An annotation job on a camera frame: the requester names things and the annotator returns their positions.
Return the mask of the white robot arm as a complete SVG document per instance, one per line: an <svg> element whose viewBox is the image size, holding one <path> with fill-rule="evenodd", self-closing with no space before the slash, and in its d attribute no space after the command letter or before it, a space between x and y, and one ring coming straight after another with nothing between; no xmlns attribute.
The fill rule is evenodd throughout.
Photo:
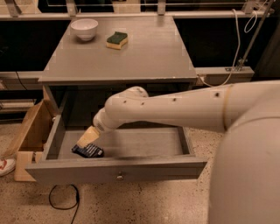
<svg viewBox="0 0 280 224"><path fill-rule="evenodd" d="M223 133L210 180L209 224L280 224L280 81L234 83L150 97L110 96L80 147L138 121Z"/></svg>

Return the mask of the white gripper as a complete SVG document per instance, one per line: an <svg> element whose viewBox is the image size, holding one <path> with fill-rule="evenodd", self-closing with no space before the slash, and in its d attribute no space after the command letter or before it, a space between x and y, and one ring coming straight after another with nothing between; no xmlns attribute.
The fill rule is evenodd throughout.
<svg viewBox="0 0 280 224"><path fill-rule="evenodd" d="M93 125L94 126L90 126L78 140L77 145L80 148L91 144L100 136L100 133L103 134L116 130L122 123L110 118L105 108L102 108L94 116Z"/></svg>

